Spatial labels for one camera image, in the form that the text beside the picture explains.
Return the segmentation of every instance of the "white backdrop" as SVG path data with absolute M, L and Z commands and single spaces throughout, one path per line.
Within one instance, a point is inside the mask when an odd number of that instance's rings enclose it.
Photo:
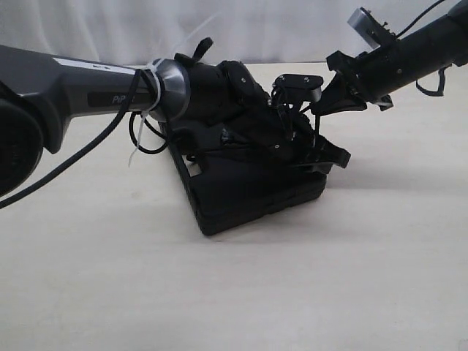
M 114 64 L 144 64 L 171 48 L 215 12 L 221 15 L 182 47 L 203 37 L 206 61 L 324 61 L 335 50 L 366 44 L 347 25 L 364 6 L 401 31 L 434 0 L 0 0 L 0 44 Z M 421 25 L 457 0 L 447 1 Z

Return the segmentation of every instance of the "white table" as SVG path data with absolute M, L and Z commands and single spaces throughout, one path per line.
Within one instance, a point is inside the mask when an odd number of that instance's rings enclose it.
M 251 70 L 266 88 L 286 72 L 332 76 L 324 64 Z M 0 350 L 463 350 L 467 78 L 449 70 L 444 99 L 410 86 L 386 113 L 324 118 L 353 158 L 320 200 L 212 239 L 168 153 L 128 168 L 123 123 L 0 211 Z M 73 121 L 31 180 L 112 117 Z

